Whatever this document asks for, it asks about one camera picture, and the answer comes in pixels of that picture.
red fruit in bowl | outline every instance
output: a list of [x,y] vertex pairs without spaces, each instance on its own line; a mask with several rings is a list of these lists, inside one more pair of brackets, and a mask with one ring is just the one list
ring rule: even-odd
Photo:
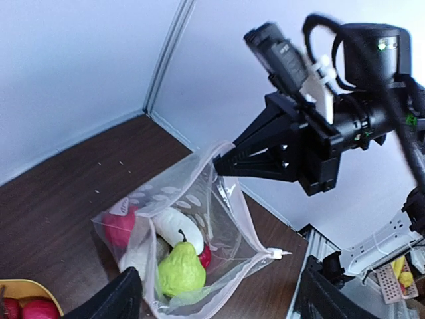
[[135,211],[137,207],[129,207],[127,215],[106,213],[102,224],[106,239],[115,247],[126,248],[130,240],[131,231],[135,225]]
[[13,298],[4,298],[5,319],[21,319],[21,307],[19,302]]
[[198,257],[204,269],[207,269],[208,265],[211,262],[211,251],[210,247],[208,247],[207,244],[204,243],[204,250]]
[[22,309],[22,319],[59,319],[56,305],[49,300],[34,300]]

black cable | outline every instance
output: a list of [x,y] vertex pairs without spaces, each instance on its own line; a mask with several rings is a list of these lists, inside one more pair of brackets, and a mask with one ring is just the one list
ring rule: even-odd
[[[313,50],[311,48],[311,32],[312,32],[313,29],[314,28],[311,28],[311,29],[305,31],[304,28],[303,28],[303,33],[304,33],[305,47],[307,49],[307,55],[308,55],[311,63],[312,64],[316,64],[317,63],[317,60],[314,57]],[[320,70],[317,70],[317,73],[320,75],[321,78],[323,78],[325,76]],[[338,93],[333,89],[332,85],[328,82],[328,83],[325,84],[325,86],[330,91],[330,93],[332,93],[332,95],[337,100],[339,100]]]
[[333,40],[333,45],[332,45],[332,54],[331,54],[332,66],[335,69],[335,72],[337,73],[337,77],[335,80],[337,81],[338,86],[342,88],[343,90],[351,91],[351,92],[361,91],[355,86],[350,86],[345,84],[339,77],[338,70],[337,70],[337,52],[338,52],[339,45],[341,44],[342,41],[343,39],[339,35],[337,35],[335,39]]
[[415,110],[420,113],[421,117],[425,118],[424,99],[422,99],[420,96],[418,83],[416,83],[416,81],[407,74],[399,76],[399,80],[403,81],[406,85],[407,93],[412,99],[412,104],[414,105]]
[[398,139],[402,146],[404,156],[406,161],[412,171],[412,174],[418,183],[418,188],[425,193],[425,173],[422,170],[422,164],[415,153],[415,149],[418,151],[418,154],[422,153],[418,149],[417,145],[412,141],[412,134],[410,131],[410,126],[406,123],[404,119],[404,114],[402,113],[400,105],[398,105],[397,99],[394,94],[387,88],[385,81],[382,79],[379,70],[377,69],[375,63],[375,58],[368,49],[363,49],[362,38],[356,34],[347,33],[344,28],[341,28],[340,24],[321,15],[309,15],[305,20],[303,26],[303,32],[305,38],[308,39],[314,27],[317,25],[323,25],[331,29],[335,34],[341,35],[343,41],[347,41],[350,45],[353,46],[356,55],[360,58],[361,62],[364,64],[365,69],[369,72],[371,77],[371,82],[376,84],[376,87],[373,86],[381,98],[384,106],[388,112],[392,125],[397,133]]

dark wood surface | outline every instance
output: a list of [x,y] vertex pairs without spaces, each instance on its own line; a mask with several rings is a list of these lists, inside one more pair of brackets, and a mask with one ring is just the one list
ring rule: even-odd
[[[103,132],[0,187],[0,278],[46,286],[66,312],[118,275],[90,221],[189,150],[142,116]],[[215,318],[283,318],[307,243],[247,197],[265,246],[294,254],[246,278]]]

toy pear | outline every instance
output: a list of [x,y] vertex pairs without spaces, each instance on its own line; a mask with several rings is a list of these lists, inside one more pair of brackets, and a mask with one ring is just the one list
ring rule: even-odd
[[175,245],[170,255],[158,266],[163,294],[170,297],[202,288],[207,278],[194,246],[186,240],[181,229],[179,233],[183,241]]

white mesh bag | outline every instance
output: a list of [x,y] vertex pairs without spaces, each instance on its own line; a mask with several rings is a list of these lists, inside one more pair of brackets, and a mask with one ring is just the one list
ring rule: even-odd
[[[235,177],[218,176],[213,159],[234,146],[222,142],[199,150],[143,184],[109,210],[93,219],[97,233],[122,267],[126,253],[140,251],[148,258],[135,263],[143,283],[143,298],[157,318],[211,318],[232,296],[243,278],[274,259],[288,254],[265,248],[258,240],[247,204]],[[185,214],[201,231],[211,250],[211,263],[203,288],[172,298],[161,291],[157,251],[158,240],[153,218],[169,207]],[[111,225],[105,214],[128,216],[133,211],[131,229]],[[106,227],[127,233],[124,241],[111,243]]]

